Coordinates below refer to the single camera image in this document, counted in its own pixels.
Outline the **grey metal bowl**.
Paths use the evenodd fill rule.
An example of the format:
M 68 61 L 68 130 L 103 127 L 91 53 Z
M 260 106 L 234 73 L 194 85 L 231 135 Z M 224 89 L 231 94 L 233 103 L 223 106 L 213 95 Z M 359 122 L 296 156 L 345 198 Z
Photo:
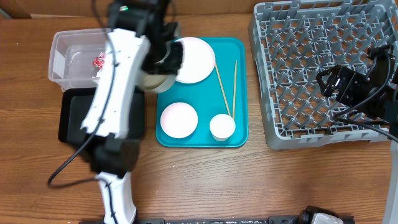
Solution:
M 164 74 L 149 74 L 142 72 L 141 77 L 138 81 L 138 87 L 143 91 L 149 91 L 153 93 L 163 93 L 169 90 L 175 83 L 176 75 L 164 75 Z

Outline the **large white plate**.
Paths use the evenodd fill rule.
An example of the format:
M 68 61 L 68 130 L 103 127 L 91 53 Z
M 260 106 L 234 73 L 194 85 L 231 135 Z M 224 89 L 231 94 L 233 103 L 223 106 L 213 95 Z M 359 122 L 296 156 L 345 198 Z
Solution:
M 183 37 L 177 42 L 183 45 L 183 61 L 176 81 L 194 84 L 206 79 L 215 67 L 215 53 L 211 46 L 196 37 Z

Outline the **small white plate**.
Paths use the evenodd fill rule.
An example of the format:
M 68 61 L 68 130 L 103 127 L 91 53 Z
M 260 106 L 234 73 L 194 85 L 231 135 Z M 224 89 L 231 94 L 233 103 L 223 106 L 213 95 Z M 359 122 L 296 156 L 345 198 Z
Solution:
M 183 102 L 168 105 L 160 116 L 160 126 L 171 138 L 186 138 L 196 130 L 197 125 L 197 112 L 191 105 Z

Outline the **red snack wrapper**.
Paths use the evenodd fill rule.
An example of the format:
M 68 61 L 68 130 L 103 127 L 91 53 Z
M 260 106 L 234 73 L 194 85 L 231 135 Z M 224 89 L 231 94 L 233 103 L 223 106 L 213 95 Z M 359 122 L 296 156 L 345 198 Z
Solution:
M 100 52 L 99 55 L 94 59 L 93 66 L 99 70 L 102 70 L 104 67 L 105 59 L 106 59 L 106 53 Z

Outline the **white paper cup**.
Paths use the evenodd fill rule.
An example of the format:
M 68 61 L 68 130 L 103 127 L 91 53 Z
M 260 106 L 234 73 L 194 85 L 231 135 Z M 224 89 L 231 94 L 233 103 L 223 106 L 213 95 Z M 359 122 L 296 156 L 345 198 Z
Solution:
M 228 114 L 218 114 L 210 121 L 210 132 L 217 141 L 225 141 L 236 130 L 234 119 Z

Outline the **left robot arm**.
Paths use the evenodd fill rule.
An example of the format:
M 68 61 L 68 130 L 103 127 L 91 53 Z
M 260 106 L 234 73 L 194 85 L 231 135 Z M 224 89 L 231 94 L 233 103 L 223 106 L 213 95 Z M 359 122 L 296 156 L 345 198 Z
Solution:
M 165 22 L 169 1 L 114 1 L 109 5 L 106 58 L 91 106 L 81 123 L 88 136 L 77 150 L 95 172 L 103 197 L 104 223 L 135 223 L 131 172 L 139 141 L 130 139 L 137 86 L 153 79 L 168 90 L 183 61 L 178 22 Z

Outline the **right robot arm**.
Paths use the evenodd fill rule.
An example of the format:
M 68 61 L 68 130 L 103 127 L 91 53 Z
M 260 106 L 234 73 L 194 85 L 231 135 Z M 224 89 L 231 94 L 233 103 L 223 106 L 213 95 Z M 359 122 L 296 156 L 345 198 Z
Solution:
M 391 140 L 392 169 L 383 223 L 397 223 L 397 69 L 394 46 L 370 47 L 373 61 L 363 75 L 346 66 L 335 65 L 318 72 L 316 80 L 323 96 L 337 93 L 336 101 L 347 109 L 333 116 L 337 123 L 354 124 L 373 130 Z

